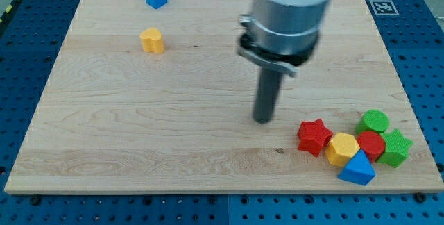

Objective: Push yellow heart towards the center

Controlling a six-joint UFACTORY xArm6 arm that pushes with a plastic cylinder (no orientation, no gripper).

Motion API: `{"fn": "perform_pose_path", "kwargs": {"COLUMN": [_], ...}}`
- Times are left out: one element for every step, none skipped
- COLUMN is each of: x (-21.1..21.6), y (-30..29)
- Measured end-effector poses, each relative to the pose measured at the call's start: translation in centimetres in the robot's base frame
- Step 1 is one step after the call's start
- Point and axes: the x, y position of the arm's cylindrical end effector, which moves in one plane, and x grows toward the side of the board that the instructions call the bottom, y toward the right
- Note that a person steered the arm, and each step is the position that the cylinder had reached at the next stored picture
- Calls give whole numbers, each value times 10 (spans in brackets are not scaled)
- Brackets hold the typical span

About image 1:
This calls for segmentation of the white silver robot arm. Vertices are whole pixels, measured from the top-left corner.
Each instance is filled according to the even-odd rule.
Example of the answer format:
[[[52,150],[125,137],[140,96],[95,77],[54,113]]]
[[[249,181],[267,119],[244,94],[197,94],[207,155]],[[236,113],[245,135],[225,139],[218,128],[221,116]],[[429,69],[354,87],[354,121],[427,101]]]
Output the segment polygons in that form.
[[[253,119],[272,120],[282,78],[294,77],[313,53],[330,0],[253,0],[241,15],[237,53],[260,68]]]

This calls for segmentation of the silver black tool mount clamp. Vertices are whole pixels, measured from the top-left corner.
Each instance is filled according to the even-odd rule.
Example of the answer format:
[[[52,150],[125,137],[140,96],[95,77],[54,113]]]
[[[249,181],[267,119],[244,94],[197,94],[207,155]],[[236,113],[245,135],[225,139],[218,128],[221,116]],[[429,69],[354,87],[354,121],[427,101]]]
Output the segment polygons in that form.
[[[239,36],[237,53],[270,72],[296,76],[316,48],[318,27],[300,33],[270,30],[252,15],[241,15],[239,25],[245,32]]]

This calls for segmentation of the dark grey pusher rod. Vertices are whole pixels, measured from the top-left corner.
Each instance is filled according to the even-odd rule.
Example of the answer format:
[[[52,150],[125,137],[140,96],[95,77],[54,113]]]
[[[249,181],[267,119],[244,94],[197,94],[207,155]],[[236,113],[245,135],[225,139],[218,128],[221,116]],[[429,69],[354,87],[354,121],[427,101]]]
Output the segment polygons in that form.
[[[253,108],[253,119],[257,123],[265,124],[272,120],[282,78],[280,72],[261,68]]]

